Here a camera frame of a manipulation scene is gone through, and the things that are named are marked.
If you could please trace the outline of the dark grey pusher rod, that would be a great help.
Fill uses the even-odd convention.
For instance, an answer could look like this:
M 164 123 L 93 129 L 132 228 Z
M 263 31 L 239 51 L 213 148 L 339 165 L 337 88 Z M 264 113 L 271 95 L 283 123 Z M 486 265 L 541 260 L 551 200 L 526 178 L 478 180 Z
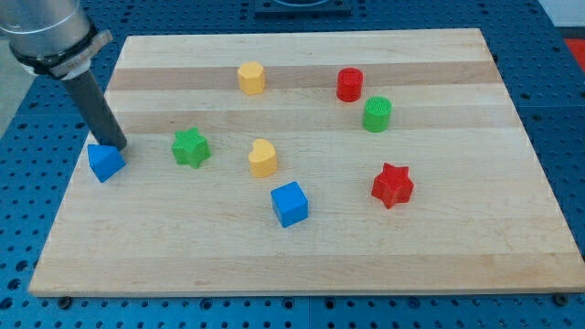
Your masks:
M 92 72 L 86 70 L 62 83 L 98 144 L 124 149 L 127 139 Z

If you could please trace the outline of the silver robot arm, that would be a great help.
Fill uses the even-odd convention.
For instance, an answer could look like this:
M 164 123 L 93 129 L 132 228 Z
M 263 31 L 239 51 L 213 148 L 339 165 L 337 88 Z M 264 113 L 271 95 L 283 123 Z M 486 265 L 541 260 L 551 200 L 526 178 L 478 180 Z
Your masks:
M 1 0 L 1 31 L 32 75 L 59 80 L 96 141 L 122 150 L 127 140 L 90 70 L 112 33 L 98 30 L 80 0 Z

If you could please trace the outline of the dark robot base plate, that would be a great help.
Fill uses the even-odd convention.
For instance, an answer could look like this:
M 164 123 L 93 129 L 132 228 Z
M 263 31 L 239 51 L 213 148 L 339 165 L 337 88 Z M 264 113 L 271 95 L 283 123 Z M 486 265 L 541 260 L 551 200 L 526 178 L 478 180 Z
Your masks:
M 255 0 L 256 17 L 277 15 L 350 14 L 352 0 Z

